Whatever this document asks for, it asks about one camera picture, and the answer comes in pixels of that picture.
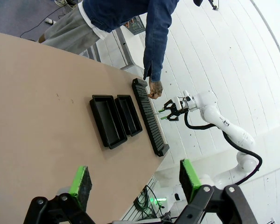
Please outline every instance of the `cable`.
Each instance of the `cable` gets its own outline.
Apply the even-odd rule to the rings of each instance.
[[[50,15],[52,15],[52,14],[53,14],[54,12],[56,12],[58,9],[54,10],[52,13],[50,13],[49,15],[47,15],[36,27],[38,27],[39,25],[41,25],[41,23],[44,22],[46,18],[48,18]],[[33,29],[36,28],[36,27],[33,27],[32,29],[30,29],[30,30],[25,31],[24,33],[22,33],[22,34],[20,35],[20,38],[22,38],[23,34],[30,32],[31,30],[33,30]]]
[[[67,0],[54,0],[54,2],[56,3],[56,5],[58,6],[65,6],[68,5],[68,7],[70,7],[71,9],[73,9],[67,2]]]
[[[211,127],[215,127],[214,124],[208,124],[208,125],[204,125],[204,126],[191,126],[189,123],[188,123],[188,112],[185,113],[185,124],[188,128],[190,129],[194,129],[194,130],[205,130],[205,129],[208,129],[208,128],[211,128]],[[251,152],[247,149],[244,149],[238,145],[236,145],[229,137],[228,135],[223,132],[223,136],[225,138],[225,140],[232,146],[234,147],[236,150],[242,152],[242,153],[245,153],[245,154],[248,154],[248,155],[251,155],[253,157],[255,157],[259,162],[258,162],[258,165],[255,167],[255,169],[249,174],[247,175],[246,177],[244,177],[242,180],[240,180],[239,182],[235,183],[236,185],[240,185],[242,184],[243,182],[245,182],[246,180],[248,180],[250,177],[252,177],[258,170],[259,168],[261,167],[262,165],[262,158],[257,155],[256,153],[254,152]]]
[[[160,206],[159,201],[158,201],[156,195],[154,194],[153,190],[151,190],[151,188],[150,188],[148,185],[145,185],[145,187],[146,187],[146,188],[149,188],[150,191],[151,191],[151,193],[153,193],[153,195],[154,195],[154,197],[155,197],[155,199],[156,199],[156,201],[157,201],[157,203],[158,203],[159,211],[160,211],[161,215],[163,216],[163,213],[162,213],[162,211],[161,211],[161,206]]]
[[[148,207],[148,209],[151,211],[151,213],[154,216],[154,218],[157,218],[157,214],[155,213],[155,211],[152,208],[150,208],[150,207]]]
[[[203,125],[203,126],[192,126],[188,122],[188,112],[185,112],[185,124],[189,129],[194,129],[194,130],[206,130],[211,127],[216,127],[214,124],[208,124],[208,125]]]
[[[134,200],[133,204],[135,206],[135,208],[138,210],[138,211],[141,211],[141,212],[144,212],[147,210],[148,208],[148,205],[149,205],[149,197],[148,197],[148,194],[147,194],[147,189],[144,188],[141,192],[141,195],[144,196],[144,202],[140,202],[139,201],[139,198],[136,197],[136,199]]]
[[[228,135],[223,132],[223,136],[225,138],[225,140],[232,146],[234,147],[235,149],[237,149],[238,151],[242,152],[242,153],[245,153],[245,154],[248,154],[248,155],[251,155],[253,157],[255,157],[259,162],[258,162],[258,165],[255,167],[255,169],[246,177],[244,177],[242,180],[240,180],[239,182],[235,183],[236,185],[240,185],[241,183],[245,182],[246,180],[248,180],[250,177],[252,177],[258,170],[259,168],[261,167],[262,165],[262,158],[257,155],[256,153],[254,152],[251,152],[247,149],[244,149],[238,145],[236,145],[229,137]]]

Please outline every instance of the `black cable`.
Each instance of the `black cable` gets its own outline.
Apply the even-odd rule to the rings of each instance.
[[[44,22],[45,19],[48,18],[50,15],[52,15],[54,12],[50,13],[49,15],[47,15],[36,27],[38,27],[39,25],[41,25],[41,23]],[[30,30],[25,31],[24,33],[22,33],[22,34],[20,35],[20,38],[22,38],[23,34],[30,32],[31,30],[33,30],[33,29],[36,28],[36,27],[33,27],[32,29],[30,29]]]
[[[190,129],[194,129],[194,130],[205,130],[205,129],[208,129],[208,128],[211,128],[211,127],[215,127],[216,125],[214,124],[208,124],[208,125],[204,125],[204,126],[191,126],[189,123],[188,123],[188,112],[185,113],[185,124],[188,128]],[[234,147],[236,150],[242,152],[242,153],[245,153],[245,154],[248,154],[248,155],[251,155],[253,157],[255,157],[259,162],[258,162],[258,165],[255,167],[255,169],[246,177],[244,177],[242,180],[240,180],[239,182],[235,183],[236,185],[240,185],[242,184],[243,182],[245,182],[246,180],[248,180],[250,177],[252,177],[258,170],[259,168],[261,167],[262,165],[262,158],[257,155],[256,153],[254,152],[251,152],[247,149],[244,149],[238,145],[236,145],[229,137],[228,135],[223,132],[223,136],[225,138],[225,140],[232,146]]]
[[[185,112],[185,124],[188,128],[194,129],[194,130],[206,130],[206,129],[209,129],[211,127],[215,127],[214,124],[208,124],[208,125],[203,125],[203,126],[192,126],[192,125],[190,125],[189,122],[188,122],[188,112]]]
[[[155,197],[155,199],[156,199],[156,201],[157,201],[157,203],[158,203],[159,211],[160,211],[161,215],[163,216],[163,213],[162,213],[162,211],[161,211],[161,206],[160,206],[160,204],[159,204],[158,198],[156,197],[156,195],[154,194],[153,190],[151,190],[151,188],[150,188],[148,185],[146,185],[145,187],[149,188],[150,191],[151,191],[151,193],[153,193],[153,195],[154,195],[154,197]]]
[[[141,195],[144,196],[144,202],[140,202],[139,198],[136,197],[136,199],[134,200],[133,204],[134,204],[135,208],[138,211],[144,212],[144,211],[147,210],[148,205],[149,205],[149,197],[148,197],[148,193],[147,193],[147,189],[146,188],[144,188],[142,190]]]
[[[151,213],[154,216],[154,218],[157,218],[157,214],[155,213],[155,211],[152,208],[150,208],[150,207],[148,207],[148,209],[151,211]]]
[[[242,153],[245,153],[245,154],[248,154],[248,155],[251,155],[253,157],[255,157],[259,162],[258,162],[258,165],[255,167],[255,169],[246,177],[244,177],[242,180],[240,180],[239,182],[235,183],[236,185],[240,185],[241,183],[245,182],[246,180],[248,180],[250,177],[252,177],[258,170],[259,168],[261,167],[262,165],[262,158],[257,155],[256,153],[254,152],[251,152],[247,149],[244,149],[238,145],[236,145],[229,137],[228,135],[223,132],[223,136],[225,138],[225,140],[232,146],[234,147],[235,149],[237,149],[238,151],[242,152]]]
[[[144,213],[148,218],[155,218],[154,216],[152,216],[152,214],[147,214],[145,211],[143,211],[142,213]]]

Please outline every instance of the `hand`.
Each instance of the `hand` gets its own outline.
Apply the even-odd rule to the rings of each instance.
[[[162,95],[163,87],[161,81],[152,82],[151,77],[149,77],[149,87],[150,87],[150,94],[148,94],[149,98],[157,99]]]
[[[125,27],[130,28],[130,23],[134,23],[134,19],[131,19],[129,22],[127,22]]]

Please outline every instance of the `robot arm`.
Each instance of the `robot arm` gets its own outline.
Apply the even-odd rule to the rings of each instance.
[[[190,96],[187,91],[184,91],[183,94],[184,97],[182,101],[180,101],[178,97],[174,98],[175,105],[171,106],[171,108],[175,108],[176,106],[177,111],[175,111],[173,115],[178,117],[179,114],[187,111],[200,110],[202,119],[210,124],[214,124],[225,132],[234,144],[249,151],[254,150],[255,141],[253,137],[243,128],[230,123],[228,119],[221,115],[217,106],[217,97],[214,92],[206,91],[195,96]],[[212,179],[212,183],[217,188],[223,189],[227,185],[239,182],[257,166],[257,161],[253,156],[242,152],[238,152],[237,161],[238,164],[235,168],[220,173]]]

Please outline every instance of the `gray shorts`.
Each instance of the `gray shorts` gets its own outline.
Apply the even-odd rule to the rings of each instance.
[[[43,44],[74,54],[82,53],[99,40],[83,19],[78,6],[47,29],[44,37]]]

